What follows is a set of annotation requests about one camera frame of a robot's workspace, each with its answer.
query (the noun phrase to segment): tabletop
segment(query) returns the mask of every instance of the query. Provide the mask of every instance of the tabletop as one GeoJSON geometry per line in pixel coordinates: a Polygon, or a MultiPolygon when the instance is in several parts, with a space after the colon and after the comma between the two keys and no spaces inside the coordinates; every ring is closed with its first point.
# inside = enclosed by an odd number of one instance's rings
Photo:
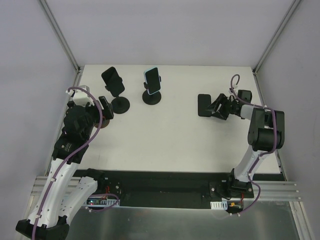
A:
{"type": "MultiPolygon", "coordinates": [[[[250,67],[159,65],[161,101],[142,100],[144,71],[150,65],[86,65],[79,85],[87,85],[98,99],[114,97],[105,89],[101,73],[115,67],[123,79],[120,95],[130,101],[124,114],[114,114],[90,143],[79,169],[119,171],[230,172],[247,148],[250,121],[230,115],[227,120],[198,116],[198,94],[229,95],[230,80],[240,75],[238,89],[252,92],[252,103],[261,104],[250,67]]],[[[275,154],[257,173],[280,172],[275,154]]]]}

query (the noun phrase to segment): black smartphone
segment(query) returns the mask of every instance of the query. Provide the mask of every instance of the black smartphone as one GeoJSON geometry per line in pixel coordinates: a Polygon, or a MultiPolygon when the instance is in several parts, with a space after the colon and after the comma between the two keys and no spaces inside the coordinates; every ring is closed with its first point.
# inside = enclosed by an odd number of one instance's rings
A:
{"type": "Polygon", "coordinates": [[[153,67],[144,72],[144,80],[147,84],[147,91],[149,95],[155,94],[160,91],[160,76],[157,67],[153,67]]]}

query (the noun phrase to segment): phone holder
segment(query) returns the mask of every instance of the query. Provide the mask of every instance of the phone holder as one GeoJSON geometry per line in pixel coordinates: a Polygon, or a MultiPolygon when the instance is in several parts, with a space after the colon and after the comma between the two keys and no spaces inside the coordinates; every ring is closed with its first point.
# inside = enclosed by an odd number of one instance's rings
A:
{"type": "Polygon", "coordinates": [[[117,73],[114,66],[110,67],[101,74],[105,83],[105,89],[108,90],[115,99],[111,101],[112,110],[115,114],[124,114],[130,108],[130,102],[127,98],[119,96],[125,91],[122,78],[117,73]]]}
{"type": "Polygon", "coordinates": [[[160,91],[157,91],[154,94],[150,95],[148,93],[148,84],[146,84],[146,82],[144,82],[143,86],[146,89],[142,94],[142,100],[144,101],[144,103],[148,104],[148,105],[156,105],[156,104],[158,104],[160,102],[160,100],[161,100],[160,91]]]}

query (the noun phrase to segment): phone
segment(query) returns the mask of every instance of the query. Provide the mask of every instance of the phone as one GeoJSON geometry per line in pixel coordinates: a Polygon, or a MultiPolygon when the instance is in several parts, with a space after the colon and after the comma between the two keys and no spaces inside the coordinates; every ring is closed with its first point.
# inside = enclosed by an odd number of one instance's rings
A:
{"type": "Polygon", "coordinates": [[[160,76],[157,67],[153,67],[144,71],[144,80],[147,84],[147,92],[149,95],[155,94],[160,91],[160,76]]]}

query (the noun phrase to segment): round black base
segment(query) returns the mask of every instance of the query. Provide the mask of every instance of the round black base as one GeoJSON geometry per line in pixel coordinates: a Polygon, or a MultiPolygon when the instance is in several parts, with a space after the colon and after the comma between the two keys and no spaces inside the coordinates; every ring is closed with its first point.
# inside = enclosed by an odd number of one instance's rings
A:
{"type": "Polygon", "coordinates": [[[161,93],[158,91],[152,95],[149,95],[148,91],[145,90],[144,93],[142,94],[142,100],[144,101],[145,104],[156,105],[161,100],[161,93]]]}
{"type": "Polygon", "coordinates": [[[112,110],[115,114],[124,114],[130,108],[130,102],[123,96],[118,96],[111,101],[112,110]]]}

